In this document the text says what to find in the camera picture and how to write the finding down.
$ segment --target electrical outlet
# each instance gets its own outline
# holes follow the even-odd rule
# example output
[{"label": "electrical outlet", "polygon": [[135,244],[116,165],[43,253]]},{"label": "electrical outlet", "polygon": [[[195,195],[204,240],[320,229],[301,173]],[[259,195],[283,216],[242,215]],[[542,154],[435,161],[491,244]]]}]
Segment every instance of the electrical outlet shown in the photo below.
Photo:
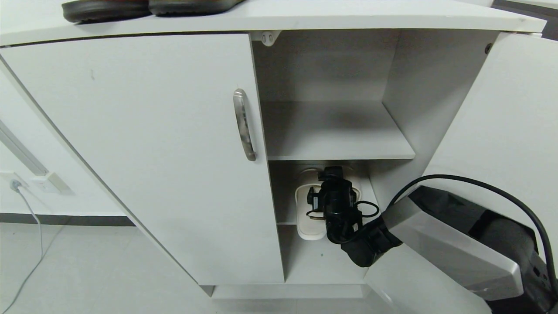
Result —
[{"label": "electrical outlet", "polygon": [[21,182],[21,186],[23,187],[29,187],[29,184],[27,184],[25,181],[23,181],[23,179],[17,175],[17,173],[15,172],[0,172],[0,178],[2,178],[2,180],[5,180],[6,182],[8,182],[8,184],[12,181],[12,180],[18,180],[19,182]]}]

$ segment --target metal door handle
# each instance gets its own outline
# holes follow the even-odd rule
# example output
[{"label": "metal door handle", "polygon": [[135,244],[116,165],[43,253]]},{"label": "metal door handle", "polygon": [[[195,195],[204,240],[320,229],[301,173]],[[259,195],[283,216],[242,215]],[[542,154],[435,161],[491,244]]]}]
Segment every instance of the metal door handle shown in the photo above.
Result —
[{"label": "metal door handle", "polygon": [[246,154],[246,158],[250,161],[256,160],[256,152],[252,147],[252,140],[250,139],[250,130],[248,129],[248,121],[246,119],[246,109],[244,108],[244,99],[246,98],[246,93],[242,88],[234,91],[233,103],[234,103],[234,113],[237,117],[238,133],[240,133],[240,141],[242,142],[242,148]]}]

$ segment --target cabinet top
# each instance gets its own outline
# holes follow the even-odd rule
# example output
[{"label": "cabinet top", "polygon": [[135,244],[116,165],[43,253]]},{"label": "cabinet top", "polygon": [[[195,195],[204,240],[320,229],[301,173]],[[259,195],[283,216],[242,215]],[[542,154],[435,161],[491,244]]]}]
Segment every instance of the cabinet top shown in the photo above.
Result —
[{"label": "cabinet top", "polygon": [[97,36],[351,28],[448,28],[541,32],[546,21],[451,0],[246,0],[219,15],[72,25],[68,0],[2,0],[0,45]]}]

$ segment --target open cabinet door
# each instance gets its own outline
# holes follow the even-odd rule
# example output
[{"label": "open cabinet door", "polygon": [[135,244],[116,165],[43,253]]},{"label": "open cabinet door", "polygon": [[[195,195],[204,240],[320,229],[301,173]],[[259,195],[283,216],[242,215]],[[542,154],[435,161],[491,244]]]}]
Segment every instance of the open cabinet door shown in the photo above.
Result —
[{"label": "open cabinet door", "polygon": [[[55,42],[2,56],[128,214],[199,284],[284,282],[248,35]],[[238,88],[244,112],[233,103]]]},{"label": "open cabinet door", "polygon": [[[470,177],[514,195],[538,215],[558,245],[558,42],[498,36],[426,168],[425,174],[435,173]],[[536,230],[519,208],[490,191],[449,180],[425,183]],[[540,238],[538,248],[543,256]]]}]

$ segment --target black wire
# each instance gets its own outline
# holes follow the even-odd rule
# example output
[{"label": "black wire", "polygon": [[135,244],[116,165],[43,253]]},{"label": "black wire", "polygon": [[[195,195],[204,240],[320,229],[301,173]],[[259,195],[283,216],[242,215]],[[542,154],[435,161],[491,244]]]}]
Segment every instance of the black wire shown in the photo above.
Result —
[{"label": "black wire", "polygon": [[370,218],[370,217],[378,216],[378,214],[380,213],[380,207],[379,207],[378,205],[372,203],[372,202],[368,202],[368,201],[358,201],[358,202],[356,202],[354,205],[355,205],[355,207],[358,208],[358,205],[359,205],[359,204],[367,204],[367,205],[374,206],[374,207],[376,208],[375,213],[370,214],[370,215],[362,215],[362,217],[364,217],[364,218]]},{"label": "black wire", "polygon": [[461,182],[466,182],[466,183],[469,183],[469,184],[477,185],[479,187],[482,187],[482,188],[485,188],[489,191],[492,191],[492,192],[494,192],[494,193],[496,193],[500,196],[503,196],[504,198],[508,199],[510,202],[517,205],[517,207],[521,208],[521,210],[524,213],[526,213],[529,216],[529,218],[533,221],[533,223],[537,227],[539,235],[541,236],[542,247],[545,250],[546,271],[548,272],[549,277],[550,277],[549,278],[550,287],[552,288],[552,292],[554,292],[554,294],[556,296],[558,296],[558,280],[556,279],[556,270],[554,269],[554,256],[552,256],[552,248],[550,247],[549,235],[546,233],[546,230],[543,227],[542,222],[538,219],[537,215],[529,207],[527,207],[527,205],[525,205],[523,202],[521,202],[515,196],[507,193],[506,191],[503,191],[503,190],[501,190],[497,187],[494,187],[494,186],[492,186],[488,183],[484,183],[484,182],[477,181],[477,180],[474,180],[474,179],[469,179],[469,178],[466,178],[466,177],[460,177],[458,175],[431,174],[431,175],[425,175],[423,177],[417,178],[417,179],[411,181],[405,187],[403,187],[393,197],[393,199],[391,200],[391,202],[388,205],[388,208],[390,206],[392,206],[393,204],[395,204],[395,202],[397,202],[397,200],[403,195],[403,193],[405,193],[405,191],[407,191],[413,185],[417,184],[418,182],[425,181],[425,180],[428,180],[428,179],[449,179],[449,180],[461,181]]}]

